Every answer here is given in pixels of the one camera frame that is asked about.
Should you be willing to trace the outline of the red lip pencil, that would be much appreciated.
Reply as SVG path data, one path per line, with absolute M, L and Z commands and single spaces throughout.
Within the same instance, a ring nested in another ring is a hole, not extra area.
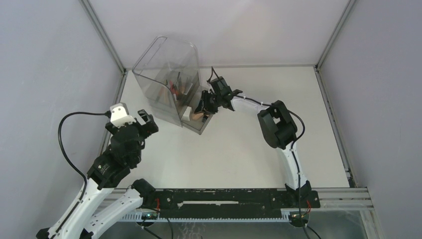
M 173 98 L 175 100 L 178 100 L 179 90 L 177 86 L 175 86 L 175 84 L 171 80 L 166 80 L 165 83 L 166 83 L 166 86 L 169 88 L 170 93 L 173 96 Z

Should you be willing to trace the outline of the clear acrylic makeup organizer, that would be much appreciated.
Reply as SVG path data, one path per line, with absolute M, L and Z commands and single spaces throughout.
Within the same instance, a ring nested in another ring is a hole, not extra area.
M 194 44 L 158 36 L 136 61 L 132 72 L 157 118 L 203 133 L 212 116 L 194 113 L 205 90 Z

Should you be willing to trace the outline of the clear liquid bottle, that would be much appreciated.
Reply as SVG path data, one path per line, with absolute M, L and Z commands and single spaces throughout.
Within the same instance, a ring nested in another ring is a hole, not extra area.
M 191 120 L 191 114 L 192 114 L 192 108 L 186 107 L 184 113 L 182 114 L 182 120 L 190 121 Z

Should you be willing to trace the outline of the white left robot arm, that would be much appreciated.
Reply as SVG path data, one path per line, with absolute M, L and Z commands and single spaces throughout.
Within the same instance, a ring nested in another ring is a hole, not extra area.
M 53 226 L 40 229 L 38 239 L 97 239 L 125 214 L 151 207 L 156 200 L 155 188 L 145 179 L 135 180 L 117 201 L 95 213 L 132 169 L 141 161 L 145 140 L 159 128 L 154 117 L 145 110 L 131 116 L 124 104 L 117 104 L 103 115 L 109 118 L 105 125 L 111 133 L 110 143 L 83 175 L 84 183 L 63 216 Z

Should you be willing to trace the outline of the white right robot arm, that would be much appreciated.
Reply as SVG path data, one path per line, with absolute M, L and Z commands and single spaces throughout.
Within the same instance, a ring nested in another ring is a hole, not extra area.
M 298 119 L 299 116 L 287 109 L 280 100 L 264 103 L 245 96 L 239 89 L 232 90 L 223 77 L 209 78 L 207 83 L 211 88 L 201 92 L 194 113 L 201 115 L 202 121 L 216 114 L 219 108 L 257 116 L 265 142 L 276 149 L 282 158 L 288 202 L 293 207 L 301 207 L 307 201 L 312 187 L 297 154 L 297 141 L 304 134 L 297 135 L 298 127 L 294 118 Z

